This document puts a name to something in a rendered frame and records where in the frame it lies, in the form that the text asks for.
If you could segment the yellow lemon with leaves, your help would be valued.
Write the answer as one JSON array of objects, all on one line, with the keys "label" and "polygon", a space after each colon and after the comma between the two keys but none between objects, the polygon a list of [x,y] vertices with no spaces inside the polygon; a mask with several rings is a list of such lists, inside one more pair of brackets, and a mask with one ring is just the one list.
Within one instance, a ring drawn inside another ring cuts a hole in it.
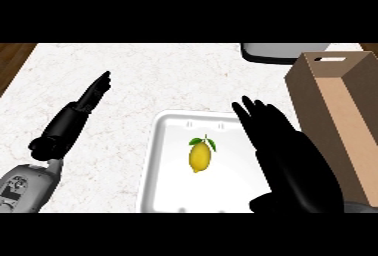
[{"label": "yellow lemon with leaves", "polygon": [[196,173],[204,171],[212,162],[212,153],[218,151],[216,142],[209,136],[190,141],[190,166]]}]

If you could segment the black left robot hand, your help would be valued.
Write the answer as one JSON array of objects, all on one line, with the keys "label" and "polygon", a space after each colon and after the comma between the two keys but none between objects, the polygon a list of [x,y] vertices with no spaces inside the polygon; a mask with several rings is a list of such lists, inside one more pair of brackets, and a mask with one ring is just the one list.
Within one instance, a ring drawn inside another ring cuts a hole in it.
[{"label": "black left robot hand", "polygon": [[80,99],[70,102],[54,117],[43,133],[29,148],[32,157],[39,161],[63,159],[82,134],[89,115],[111,88],[111,72],[107,71],[95,80]]}]

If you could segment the brown cardboard box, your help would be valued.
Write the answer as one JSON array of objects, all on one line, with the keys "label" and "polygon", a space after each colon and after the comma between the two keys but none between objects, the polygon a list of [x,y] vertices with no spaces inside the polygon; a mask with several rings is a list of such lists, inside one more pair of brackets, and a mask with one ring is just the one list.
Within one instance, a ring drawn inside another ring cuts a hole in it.
[{"label": "brown cardboard box", "polygon": [[378,208],[378,58],[370,51],[305,52],[286,82],[345,200]]}]

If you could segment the white tray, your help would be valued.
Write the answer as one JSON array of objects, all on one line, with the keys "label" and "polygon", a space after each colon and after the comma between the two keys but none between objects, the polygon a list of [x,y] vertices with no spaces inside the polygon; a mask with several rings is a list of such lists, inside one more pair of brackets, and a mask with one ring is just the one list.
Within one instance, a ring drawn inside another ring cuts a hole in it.
[{"label": "white tray", "polygon": [[269,191],[237,115],[163,111],[154,120],[138,210],[247,213],[250,201]]}]

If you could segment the grey appliance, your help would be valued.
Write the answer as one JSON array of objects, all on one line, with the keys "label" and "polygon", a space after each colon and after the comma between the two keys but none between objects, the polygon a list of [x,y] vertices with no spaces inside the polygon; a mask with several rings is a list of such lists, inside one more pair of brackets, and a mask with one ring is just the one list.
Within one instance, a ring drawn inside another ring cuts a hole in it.
[{"label": "grey appliance", "polygon": [[320,52],[328,43],[243,43],[241,53],[247,61],[293,65],[303,52]]}]

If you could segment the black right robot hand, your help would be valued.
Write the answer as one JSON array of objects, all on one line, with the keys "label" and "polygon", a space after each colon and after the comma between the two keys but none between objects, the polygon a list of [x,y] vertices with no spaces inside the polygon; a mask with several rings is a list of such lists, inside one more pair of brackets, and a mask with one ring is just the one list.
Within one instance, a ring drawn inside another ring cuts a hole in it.
[{"label": "black right robot hand", "polygon": [[345,212],[340,184],[327,160],[303,132],[272,104],[243,97],[232,103],[271,192],[250,201],[255,213]]}]

